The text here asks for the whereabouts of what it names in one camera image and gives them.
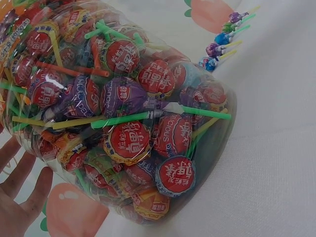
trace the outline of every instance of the finger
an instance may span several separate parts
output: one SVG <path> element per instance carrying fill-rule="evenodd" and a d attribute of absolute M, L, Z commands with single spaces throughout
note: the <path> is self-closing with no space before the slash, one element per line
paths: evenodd
<path fill-rule="evenodd" d="M 21 146 L 18 141 L 11 137 L 9 141 L 0 149 L 0 172 L 3 171 L 4 167 L 8 162 L 18 153 Z"/>
<path fill-rule="evenodd" d="M 29 224 L 33 223 L 42 211 L 51 189 L 52 180 L 53 171 L 49 167 L 43 168 L 30 197 L 24 203 L 20 204 L 27 214 L 27 222 Z"/>
<path fill-rule="evenodd" d="M 25 152 L 13 172 L 0 184 L 0 188 L 2 188 L 5 194 L 10 198 L 14 199 L 18 195 L 24 181 L 34 166 L 35 160 L 36 157 L 34 155 Z"/>

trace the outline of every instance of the clear plastic container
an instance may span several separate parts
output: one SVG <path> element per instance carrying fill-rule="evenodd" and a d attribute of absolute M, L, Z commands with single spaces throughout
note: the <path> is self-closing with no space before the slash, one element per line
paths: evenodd
<path fill-rule="evenodd" d="M 225 147 L 233 91 L 103 2 L 24 7 L 0 25 L 5 128 L 134 222 L 177 213 Z"/>

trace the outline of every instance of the yellow lollipop stick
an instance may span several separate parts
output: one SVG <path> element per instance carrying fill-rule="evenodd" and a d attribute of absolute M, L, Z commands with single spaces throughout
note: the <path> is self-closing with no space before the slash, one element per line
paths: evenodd
<path fill-rule="evenodd" d="M 44 122 L 41 120 L 35 120 L 32 118 L 21 118 L 21 117 L 17 117 L 17 116 L 13 116 L 12 120 L 14 122 L 22 122 L 22 123 L 27 123 L 27 124 L 31 124 L 31 125 L 36 125 L 36 126 L 41 126 L 41 127 L 52 127 L 52 123 L 51 122 Z"/>
<path fill-rule="evenodd" d="M 227 47 L 231 47 L 231 46 L 235 46 L 235 45 L 238 45 L 238 44 L 241 44 L 242 43 L 242 40 L 239 40 L 239 41 L 236 41 L 236 42 L 233 42 L 233 43 L 229 43 L 227 45 L 224 45 L 225 48 Z"/>
<path fill-rule="evenodd" d="M 231 55 L 233 55 L 233 54 L 235 54 L 235 53 L 237 53 L 237 50 L 236 50 L 236 49 L 235 49 L 235 50 L 232 50 L 232 51 L 230 51 L 230 52 L 228 52 L 228 53 L 225 53 L 224 55 L 218 57 L 218 59 L 219 59 L 219 60 L 222 60 L 222 59 L 227 58 L 228 56 L 231 56 Z"/>
<path fill-rule="evenodd" d="M 57 65 L 63 68 L 64 66 L 63 66 L 63 62 L 61 61 L 56 34 L 54 30 L 49 32 L 49 37 L 50 37 L 51 44 L 53 45 L 53 50 L 54 50 Z"/>
<path fill-rule="evenodd" d="M 227 114 L 228 110 L 227 109 L 223 109 L 221 111 L 221 113 Z M 195 131 L 194 133 L 192 133 L 192 139 L 196 139 L 200 134 L 202 134 L 203 132 L 205 132 L 206 130 L 208 130 L 208 128 L 210 126 L 212 126 L 214 123 L 217 122 L 217 120 L 219 120 L 219 118 L 212 118 L 210 121 L 206 122 L 205 124 L 203 124 L 197 131 Z"/>
<path fill-rule="evenodd" d="M 257 11 L 259 8 L 261 8 L 260 5 L 257 6 L 257 7 L 255 7 L 255 8 L 253 8 L 253 9 L 251 9 L 250 11 L 248 11 L 249 15 L 251 15 L 252 13 L 254 13 L 255 11 Z"/>
<path fill-rule="evenodd" d="M 53 129 L 57 130 L 57 129 L 66 128 L 66 127 L 84 125 L 84 124 L 99 121 L 101 119 L 105 119 L 105 117 L 97 116 L 97 117 L 92 117 L 92 118 L 79 118 L 79 119 L 65 121 L 65 122 L 56 122 L 53 124 Z"/>
<path fill-rule="evenodd" d="M 13 83 L 13 84 L 14 84 L 13 78 L 12 78 L 11 73 L 10 73 L 10 71 L 9 71 L 8 68 L 5 68 L 5 69 L 4 69 L 4 73 L 5 73 L 5 75 L 6 75 L 6 78 L 8 78 L 9 83 Z M 21 98 L 20 98 L 20 95 L 19 95 L 17 92 L 15 92 L 15 91 L 14 91 L 13 93 L 14 93 L 14 95 L 15 95 L 15 97 L 16 97 L 16 100 L 18 101 L 20 107 L 23 107 L 22 101 L 21 101 Z"/>

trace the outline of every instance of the table surface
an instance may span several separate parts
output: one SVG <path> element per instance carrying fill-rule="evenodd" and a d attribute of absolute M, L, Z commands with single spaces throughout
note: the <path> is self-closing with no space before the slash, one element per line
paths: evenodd
<path fill-rule="evenodd" d="M 243 0 L 237 10 L 258 4 L 238 53 L 214 73 L 236 92 L 237 118 L 207 181 L 170 222 L 111 213 L 99 237 L 315 236 L 316 1 Z"/>

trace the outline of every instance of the human hand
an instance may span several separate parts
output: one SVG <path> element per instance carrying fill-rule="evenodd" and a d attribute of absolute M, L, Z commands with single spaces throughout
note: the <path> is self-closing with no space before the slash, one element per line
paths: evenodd
<path fill-rule="evenodd" d="M 0 172 L 20 150 L 15 138 L 11 138 L 0 149 Z M 23 237 L 28 227 L 39 216 L 51 189 L 53 173 L 43 168 L 29 198 L 17 204 L 14 199 L 30 174 L 36 157 L 25 152 L 9 177 L 0 184 L 0 235 L 2 237 Z"/>

